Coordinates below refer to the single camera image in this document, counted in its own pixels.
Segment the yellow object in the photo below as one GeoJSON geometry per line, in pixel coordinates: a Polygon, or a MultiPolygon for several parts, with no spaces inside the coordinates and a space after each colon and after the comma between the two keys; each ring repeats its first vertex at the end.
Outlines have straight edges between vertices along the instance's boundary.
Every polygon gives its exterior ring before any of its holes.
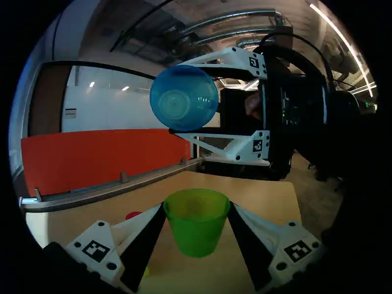
{"type": "Polygon", "coordinates": [[[150,270],[148,267],[146,267],[146,270],[144,271],[143,278],[147,278],[150,275],[150,270]]]}

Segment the blue bowl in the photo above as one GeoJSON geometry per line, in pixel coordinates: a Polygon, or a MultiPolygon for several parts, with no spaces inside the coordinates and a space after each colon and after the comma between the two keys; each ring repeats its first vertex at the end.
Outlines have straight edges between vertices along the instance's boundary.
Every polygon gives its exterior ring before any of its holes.
{"type": "Polygon", "coordinates": [[[176,65],[160,73],[150,91],[150,104],[157,119],[177,131],[206,125],[218,108],[218,91],[203,70],[176,65]]]}

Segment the orange wall panel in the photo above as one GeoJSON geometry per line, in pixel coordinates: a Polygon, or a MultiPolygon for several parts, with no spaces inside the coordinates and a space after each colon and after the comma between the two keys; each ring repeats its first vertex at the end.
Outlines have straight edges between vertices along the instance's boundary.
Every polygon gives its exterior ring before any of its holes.
{"type": "Polygon", "coordinates": [[[22,139],[31,196],[63,193],[119,180],[190,158],[190,143],[167,129],[57,133],[22,139]]]}

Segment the metal rail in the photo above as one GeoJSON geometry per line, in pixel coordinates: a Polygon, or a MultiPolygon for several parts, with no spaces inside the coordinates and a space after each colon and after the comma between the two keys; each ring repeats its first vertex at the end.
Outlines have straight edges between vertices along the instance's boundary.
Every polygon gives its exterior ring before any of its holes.
{"type": "Polygon", "coordinates": [[[239,37],[239,36],[248,36],[253,34],[269,34],[275,31],[274,27],[251,27],[251,28],[243,28],[236,31],[230,32],[223,32],[213,36],[209,36],[207,38],[195,41],[192,43],[194,46],[202,46],[208,43],[212,43],[219,40],[224,40],[232,37],[239,37]]]}
{"type": "Polygon", "coordinates": [[[169,176],[175,175],[179,172],[195,170],[197,165],[199,165],[203,160],[204,158],[201,157],[192,159],[185,162],[184,164],[177,164],[167,168],[159,169],[157,171],[151,171],[141,176],[136,176],[134,180],[130,180],[129,182],[123,184],[81,195],[64,195],[61,198],[58,198],[57,196],[44,196],[42,202],[40,202],[37,198],[24,198],[22,200],[22,209],[24,212],[48,212],[101,201],[129,191],[133,191],[135,189],[139,189],[154,182],[163,180],[169,176]]]}
{"type": "Polygon", "coordinates": [[[179,31],[179,33],[181,35],[188,35],[188,34],[194,32],[198,29],[201,29],[205,26],[215,25],[215,24],[219,24],[222,22],[245,18],[245,17],[249,17],[249,16],[273,16],[273,17],[276,17],[279,19],[283,18],[282,14],[280,12],[277,12],[275,9],[256,9],[256,10],[249,10],[249,11],[231,12],[228,14],[216,16],[214,18],[207,19],[207,20],[204,20],[200,23],[194,24],[190,27],[187,27],[187,28],[179,31]]]}

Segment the green cup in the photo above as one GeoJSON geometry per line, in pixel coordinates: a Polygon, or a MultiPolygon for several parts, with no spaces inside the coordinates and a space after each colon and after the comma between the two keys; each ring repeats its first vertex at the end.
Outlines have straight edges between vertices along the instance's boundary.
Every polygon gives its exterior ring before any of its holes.
{"type": "Polygon", "coordinates": [[[182,190],[163,204],[180,251],[190,257],[214,252],[230,209],[229,199],[207,189],[182,190]]]}

